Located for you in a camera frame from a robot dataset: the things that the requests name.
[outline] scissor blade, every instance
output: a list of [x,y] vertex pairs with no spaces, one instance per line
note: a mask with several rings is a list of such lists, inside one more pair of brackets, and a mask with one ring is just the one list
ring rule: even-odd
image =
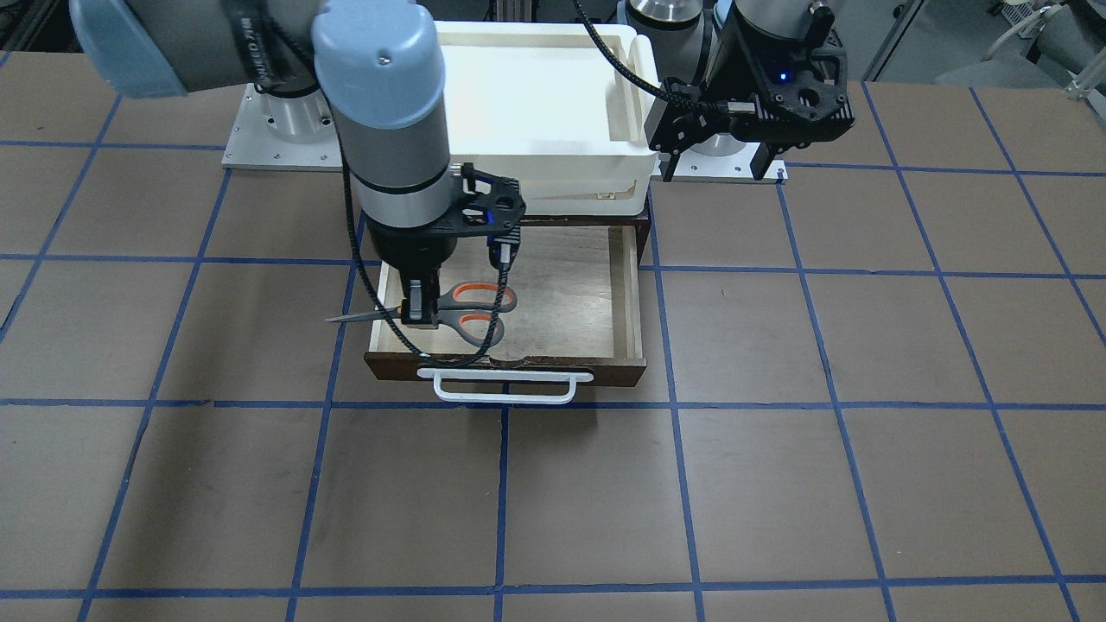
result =
[[346,323],[346,322],[372,322],[374,320],[383,320],[384,313],[379,311],[366,311],[364,313],[349,313],[347,315],[338,315],[337,318],[327,318],[327,322],[332,323]]

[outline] scissors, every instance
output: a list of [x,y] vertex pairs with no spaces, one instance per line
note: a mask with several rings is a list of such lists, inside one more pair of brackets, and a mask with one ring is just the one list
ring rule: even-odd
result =
[[[449,289],[446,293],[438,298],[438,322],[446,324],[447,326],[457,331],[466,342],[471,345],[480,346],[483,345],[484,334],[487,329],[481,331],[480,334],[476,334],[466,328],[466,324],[472,321],[491,321],[491,311],[494,304],[492,302],[478,302],[473,300],[461,300],[460,297],[470,291],[488,291],[492,296],[499,288],[495,283],[489,283],[483,281],[463,281],[457,283]],[[508,313],[513,311],[515,307],[519,305],[519,297],[515,296],[514,290],[510,287],[503,288],[503,302],[500,304],[499,312]],[[397,317],[399,313],[398,307],[393,307],[385,311],[366,311],[364,313],[351,313],[348,315],[338,315],[337,318],[330,318],[327,322],[344,323],[344,322],[373,322],[376,320],[383,320],[385,313],[390,313],[393,317]],[[491,335],[491,345],[494,346],[499,342],[503,341],[503,322],[500,320],[495,322],[495,331]]]

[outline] brown table surface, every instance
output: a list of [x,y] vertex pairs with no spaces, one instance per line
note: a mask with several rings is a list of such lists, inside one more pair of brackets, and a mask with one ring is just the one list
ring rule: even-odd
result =
[[655,185],[649,369],[552,411],[369,375],[338,178],[225,172],[240,93],[0,56],[0,619],[1106,620],[1058,89],[855,84],[786,185]]

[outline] metal base plate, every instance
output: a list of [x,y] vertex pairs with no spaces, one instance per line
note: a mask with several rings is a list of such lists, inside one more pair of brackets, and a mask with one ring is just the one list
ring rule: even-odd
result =
[[246,86],[238,106],[234,127],[222,154],[223,168],[253,170],[341,170],[342,158],[334,126],[326,127],[322,139],[294,144],[283,141],[269,128],[261,96],[253,85]]
[[[787,179],[787,166],[782,159],[772,160],[768,175],[758,182],[753,179],[749,162],[759,143],[748,143],[731,156],[707,156],[692,151],[680,155],[672,182],[721,182],[727,184],[775,184],[783,176]],[[654,179],[661,179],[660,164],[653,172]]]

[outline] white plastic bin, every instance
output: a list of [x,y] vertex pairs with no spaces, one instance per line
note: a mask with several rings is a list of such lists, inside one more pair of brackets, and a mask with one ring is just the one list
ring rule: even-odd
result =
[[[654,97],[628,83],[578,24],[438,22],[455,162],[522,184],[528,214],[633,216],[657,155]],[[596,25],[634,73],[657,84],[649,40]]]

